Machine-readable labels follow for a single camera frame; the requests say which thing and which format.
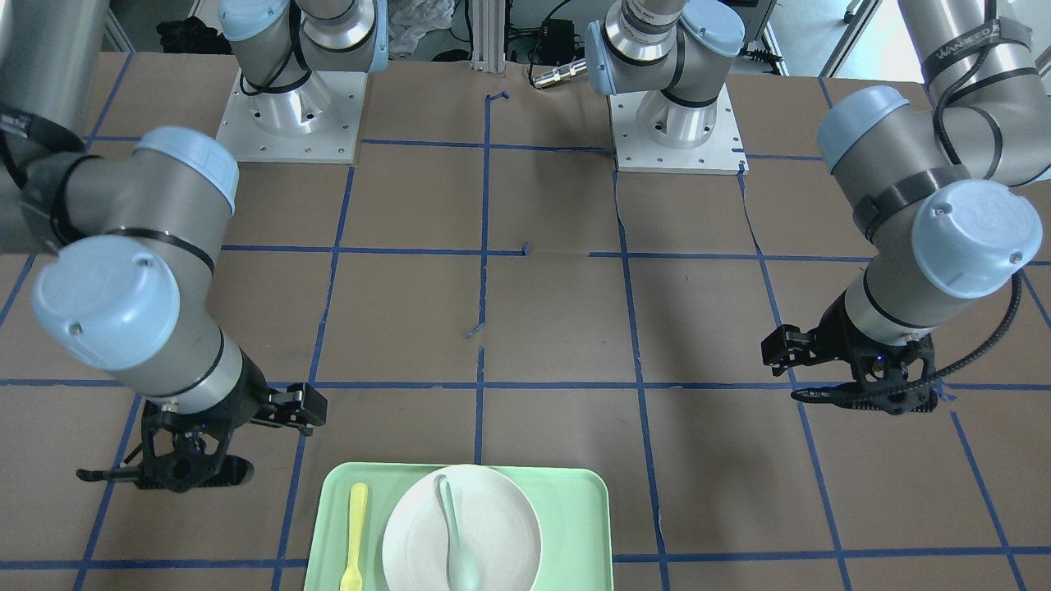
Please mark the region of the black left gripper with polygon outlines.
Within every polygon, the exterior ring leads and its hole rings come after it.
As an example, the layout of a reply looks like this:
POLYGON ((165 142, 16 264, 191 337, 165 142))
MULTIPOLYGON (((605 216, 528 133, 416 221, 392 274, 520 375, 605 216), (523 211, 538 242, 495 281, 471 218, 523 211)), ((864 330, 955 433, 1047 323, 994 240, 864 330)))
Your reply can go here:
POLYGON ((795 325, 777 326, 760 344, 760 352, 763 365, 770 368, 815 366, 830 360, 843 360, 851 366, 850 382, 810 389, 810 404, 881 410, 894 416, 928 413, 937 405, 932 385, 908 392, 881 393, 934 374, 934 344, 930 337, 904 346, 870 339, 848 318, 845 295, 838 295, 810 332, 795 325))

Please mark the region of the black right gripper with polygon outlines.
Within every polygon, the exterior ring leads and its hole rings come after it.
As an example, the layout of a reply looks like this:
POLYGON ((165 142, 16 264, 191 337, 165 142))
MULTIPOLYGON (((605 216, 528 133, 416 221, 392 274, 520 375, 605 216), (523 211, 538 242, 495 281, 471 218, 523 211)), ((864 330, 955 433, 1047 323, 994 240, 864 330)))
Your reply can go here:
POLYGON ((327 423, 328 400, 308 383, 270 389, 251 359, 241 360, 241 375, 224 400, 199 413, 161 410, 149 403, 141 420, 142 463, 135 486, 143 490, 188 493, 194 488, 234 487, 248 483, 253 465, 229 453, 236 428, 255 425, 296 428, 312 435, 327 423))

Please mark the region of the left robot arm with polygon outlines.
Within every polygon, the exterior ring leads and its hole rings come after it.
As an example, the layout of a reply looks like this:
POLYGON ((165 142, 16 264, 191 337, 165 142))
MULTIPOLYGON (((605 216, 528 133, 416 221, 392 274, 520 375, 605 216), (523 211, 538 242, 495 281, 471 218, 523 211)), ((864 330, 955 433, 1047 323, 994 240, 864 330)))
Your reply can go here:
POLYGON ((930 412, 935 383, 994 348, 1021 307, 1043 225, 1014 188, 1049 179, 1049 97, 1031 30, 1003 1, 902 1, 932 100, 880 85, 838 102, 819 152, 877 248, 809 332, 761 344, 774 375, 841 360, 852 380, 796 401, 930 412))

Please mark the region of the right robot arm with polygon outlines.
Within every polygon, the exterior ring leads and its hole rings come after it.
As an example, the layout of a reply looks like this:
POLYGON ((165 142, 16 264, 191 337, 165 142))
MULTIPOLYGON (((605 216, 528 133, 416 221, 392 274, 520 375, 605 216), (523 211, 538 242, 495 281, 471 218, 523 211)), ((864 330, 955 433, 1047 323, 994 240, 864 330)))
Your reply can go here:
POLYGON ((284 392, 208 314, 239 165, 211 137, 146 133, 129 158, 86 148, 81 128, 108 4, 2 4, 2 251, 53 254, 30 292, 34 315, 81 363, 145 400, 141 444, 84 482, 186 493, 236 486, 250 461, 229 454, 251 423, 311 435, 327 400, 284 392))

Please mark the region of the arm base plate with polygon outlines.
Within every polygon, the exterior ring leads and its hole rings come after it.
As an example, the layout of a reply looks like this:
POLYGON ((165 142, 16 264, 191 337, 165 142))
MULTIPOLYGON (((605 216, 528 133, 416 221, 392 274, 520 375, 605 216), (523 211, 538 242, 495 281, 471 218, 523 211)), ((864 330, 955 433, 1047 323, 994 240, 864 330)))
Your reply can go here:
POLYGON ((315 72, 298 89, 248 96, 236 78, 215 135, 241 163, 323 163, 356 160, 368 75, 315 72))
POLYGON ((620 172, 745 175, 750 171, 727 86, 702 108, 659 90, 607 96, 620 172))

